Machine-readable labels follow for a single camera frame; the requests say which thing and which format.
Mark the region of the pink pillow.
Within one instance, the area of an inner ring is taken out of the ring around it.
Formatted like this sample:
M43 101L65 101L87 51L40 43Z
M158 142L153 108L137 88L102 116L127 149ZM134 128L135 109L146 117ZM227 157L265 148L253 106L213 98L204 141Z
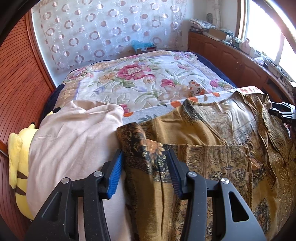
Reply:
M39 210L65 177L84 179L101 170L121 150L116 131L124 110L117 104L74 100L45 117L29 151L27 202L35 219ZM132 240L122 169L115 194L103 200L110 240ZM78 199L78 240L86 240L83 199Z

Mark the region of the cardboard box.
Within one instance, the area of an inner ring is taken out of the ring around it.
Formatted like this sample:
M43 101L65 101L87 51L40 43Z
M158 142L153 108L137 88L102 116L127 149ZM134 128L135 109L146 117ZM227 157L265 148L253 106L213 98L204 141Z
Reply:
M221 30L210 28L208 32L208 37L225 41L227 38L227 34Z

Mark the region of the navy blue blanket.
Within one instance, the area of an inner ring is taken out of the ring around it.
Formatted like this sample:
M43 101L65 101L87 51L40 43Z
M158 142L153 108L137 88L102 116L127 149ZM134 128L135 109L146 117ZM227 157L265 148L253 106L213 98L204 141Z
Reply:
M202 55L193 52L194 55L197 56L199 61L203 63L205 66L207 66L209 69L211 69L214 73L216 73L222 80L226 81L228 84L232 85L234 88L237 88L237 86L221 71L219 70L214 64L212 64L208 59L203 57Z

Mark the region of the folded patterned cloth stack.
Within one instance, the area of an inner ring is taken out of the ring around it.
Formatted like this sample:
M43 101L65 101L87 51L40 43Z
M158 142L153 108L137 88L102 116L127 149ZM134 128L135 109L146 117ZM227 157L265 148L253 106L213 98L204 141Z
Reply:
M216 29L216 26L212 23L199 19L189 19L189 23L199 30Z

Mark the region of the window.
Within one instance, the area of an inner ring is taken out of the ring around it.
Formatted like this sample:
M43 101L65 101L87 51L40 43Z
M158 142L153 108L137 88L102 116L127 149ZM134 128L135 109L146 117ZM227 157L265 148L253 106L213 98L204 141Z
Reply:
M275 1L238 1L236 36L295 81L295 27Z

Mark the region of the yellow plush toy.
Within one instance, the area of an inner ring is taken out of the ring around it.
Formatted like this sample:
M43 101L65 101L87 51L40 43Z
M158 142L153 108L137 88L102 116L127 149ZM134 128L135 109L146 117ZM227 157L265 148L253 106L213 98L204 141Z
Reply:
M10 133L8 139L9 184L15 190L17 207L30 220L33 220L34 217L29 209L26 196L29 176L29 148L37 130L36 124L32 122L18 134Z

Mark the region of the white circle pattern curtain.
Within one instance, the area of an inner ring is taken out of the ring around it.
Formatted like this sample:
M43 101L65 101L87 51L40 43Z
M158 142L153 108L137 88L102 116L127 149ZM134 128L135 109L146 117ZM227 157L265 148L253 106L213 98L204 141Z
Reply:
M40 1L34 34L55 85L73 70L132 53L136 41L158 50L183 46L186 1Z

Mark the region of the mustard patterned shirt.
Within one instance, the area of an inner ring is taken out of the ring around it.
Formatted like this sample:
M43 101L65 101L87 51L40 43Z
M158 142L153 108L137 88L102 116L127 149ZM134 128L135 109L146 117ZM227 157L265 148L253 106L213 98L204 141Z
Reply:
M133 239L181 237L187 202L171 183L172 149L201 176L228 178L272 240L295 208L295 144L270 107L265 93L234 92L208 104L187 99L170 113L119 127Z

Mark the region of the floral quilt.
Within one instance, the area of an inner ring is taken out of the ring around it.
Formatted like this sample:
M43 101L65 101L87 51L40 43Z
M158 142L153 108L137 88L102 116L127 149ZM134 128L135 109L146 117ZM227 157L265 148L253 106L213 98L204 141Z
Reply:
M153 51L97 62L70 72L58 89L57 108L72 100L121 106L125 113L234 89L192 52Z

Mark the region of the wooden side cabinet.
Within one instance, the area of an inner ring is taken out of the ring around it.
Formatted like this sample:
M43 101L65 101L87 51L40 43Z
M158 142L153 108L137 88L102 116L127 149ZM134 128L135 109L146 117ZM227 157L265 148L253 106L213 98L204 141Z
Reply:
M274 74L238 49L190 31L188 50L209 60L237 87L255 86L267 93L272 101L294 103L293 95Z

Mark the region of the blue item on box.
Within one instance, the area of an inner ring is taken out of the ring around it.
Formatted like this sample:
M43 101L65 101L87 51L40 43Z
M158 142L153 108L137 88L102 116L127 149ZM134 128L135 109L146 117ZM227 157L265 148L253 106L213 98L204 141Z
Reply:
M156 51L157 47L152 42L141 42L137 40L132 41L132 48L135 52L135 54L142 54L147 52Z

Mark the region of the red wooden wardrobe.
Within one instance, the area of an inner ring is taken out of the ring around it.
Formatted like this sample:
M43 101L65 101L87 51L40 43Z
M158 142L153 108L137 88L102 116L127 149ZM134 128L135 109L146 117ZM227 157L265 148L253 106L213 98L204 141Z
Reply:
M30 123L40 123L44 106L55 85L46 70L33 29L31 12L14 26L1 45L1 219L18 240L30 221L17 208L9 185L9 134Z

